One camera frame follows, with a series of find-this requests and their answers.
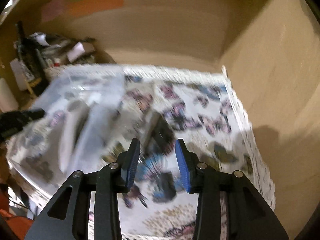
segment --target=white cylindrical object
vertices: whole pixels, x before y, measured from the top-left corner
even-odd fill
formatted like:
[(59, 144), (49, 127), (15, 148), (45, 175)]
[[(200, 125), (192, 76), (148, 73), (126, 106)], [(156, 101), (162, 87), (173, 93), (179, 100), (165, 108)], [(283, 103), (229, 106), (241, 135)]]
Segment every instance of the white cylindrical object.
[(0, 109), (2, 112), (18, 110), (19, 105), (14, 98), (7, 82), (4, 78), (0, 78)]

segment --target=pink sticky note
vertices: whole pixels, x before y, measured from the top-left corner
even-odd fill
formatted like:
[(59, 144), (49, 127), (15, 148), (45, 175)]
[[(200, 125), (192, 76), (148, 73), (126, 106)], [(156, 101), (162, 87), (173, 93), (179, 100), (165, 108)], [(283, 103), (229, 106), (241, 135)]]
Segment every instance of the pink sticky note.
[(48, 22), (61, 15), (65, 11), (65, 0), (52, 0), (41, 8), (41, 22)]

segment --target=brown wall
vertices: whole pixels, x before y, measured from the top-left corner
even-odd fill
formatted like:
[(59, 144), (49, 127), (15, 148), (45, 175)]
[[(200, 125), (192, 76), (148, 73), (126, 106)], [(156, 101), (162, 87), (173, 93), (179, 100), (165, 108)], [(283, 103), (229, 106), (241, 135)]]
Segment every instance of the brown wall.
[(124, 0), (124, 7), (40, 23), (50, 0), (21, 0), (0, 26), (12, 91), (14, 23), (97, 39), (99, 60), (220, 72), (227, 67), (276, 184), (276, 215), (294, 238), (320, 196), (320, 26), (304, 0)]

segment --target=silver rivet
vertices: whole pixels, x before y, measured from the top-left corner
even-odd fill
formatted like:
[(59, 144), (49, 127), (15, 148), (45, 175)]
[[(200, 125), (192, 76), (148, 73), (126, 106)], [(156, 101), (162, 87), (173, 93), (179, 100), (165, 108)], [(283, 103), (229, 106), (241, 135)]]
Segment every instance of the silver rivet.
[(205, 163), (198, 163), (197, 166), (198, 166), (199, 169), (205, 169), (205, 168), (207, 167), (207, 164), (205, 164)]
[(78, 177), (80, 177), (82, 174), (83, 174), (82, 171), (75, 171), (74, 173), (72, 173), (72, 176), (73, 176), (74, 178), (78, 178)]
[(243, 173), (242, 173), (242, 171), (235, 171), (234, 175), (235, 175), (237, 178), (242, 178)]
[(110, 165), (109, 165), (109, 168), (110, 169), (116, 169), (116, 168), (118, 168), (119, 167), (119, 164), (118, 163), (110, 163)]

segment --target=cardboard wall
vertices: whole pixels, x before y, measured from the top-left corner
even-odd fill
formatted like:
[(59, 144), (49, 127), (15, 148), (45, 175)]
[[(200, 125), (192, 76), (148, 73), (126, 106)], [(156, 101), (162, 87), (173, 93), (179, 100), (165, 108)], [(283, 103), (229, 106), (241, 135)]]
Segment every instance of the cardboard wall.
[(209, 72), (224, 64), (276, 184), (276, 215), (291, 239), (298, 234), (320, 196), (320, 26), (304, 0), (124, 0), (41, 23), (49, 1), (20, 0), (0, 26), (0, 75), (17, 97), (9, 62), (18, 20), (26, 34), (96, 38), (100, 62)]

